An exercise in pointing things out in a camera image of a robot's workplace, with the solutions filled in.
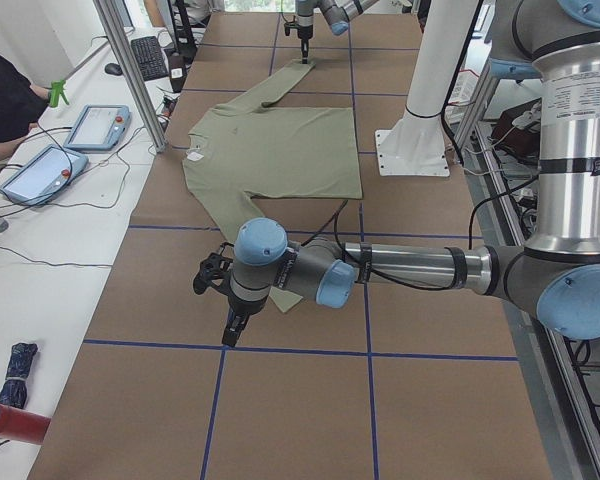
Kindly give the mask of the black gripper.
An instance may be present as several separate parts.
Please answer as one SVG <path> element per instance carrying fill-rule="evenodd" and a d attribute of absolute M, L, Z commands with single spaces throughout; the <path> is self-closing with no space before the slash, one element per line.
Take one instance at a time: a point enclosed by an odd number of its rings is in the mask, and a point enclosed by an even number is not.
<path fill-rule="evenodd" d="M 236 346 L 242 332 L 245 330 L 249 316 L 259 313 L 265 306 L 269 296 L 269 288 L 260 290 L 229 289 L 229 307 L 231 314 L 225 325 L 222 344 Z"/>
<path fill-rule="evenodd" d="M 297 35 L 301 39 L 301 61 L 303 64 L 307 64 L 309 59 L 309 40 L 313 38 L 313 26 L 299 26 Z"/>

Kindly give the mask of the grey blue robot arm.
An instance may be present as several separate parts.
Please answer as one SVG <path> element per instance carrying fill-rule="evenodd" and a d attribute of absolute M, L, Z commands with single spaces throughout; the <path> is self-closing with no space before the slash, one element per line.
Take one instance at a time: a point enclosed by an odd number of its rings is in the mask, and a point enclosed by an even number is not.
<path fill-rule="evenodd" d="M 332 0 L 296 0 L 295 14 L 290 22 L 285 23 L 285 34 L 290 35 L 291 30 L 297 31 L 301 45 L 301 62 L 308 63 L 309 43 L 314 33 L 314 13 L 318 9 L 331 32 L 338 36 L 345 33 L 353 19 L 362 15 L 366 10 L 377 3 L 377 0 L 349 0 L 339 6 Z"/>
<path fill-rule="evenodd" d="M 268 218 L 246 222 L 221 263 L 234 346 L 273 288 L 339 308 L 357 283 L 498 297 L 572 340 L 600 338 L 600 1 L 505 1 L 492 72 L 543 83 L 533 229 L 520 246 L 428 248 L 289 240 Z"/>

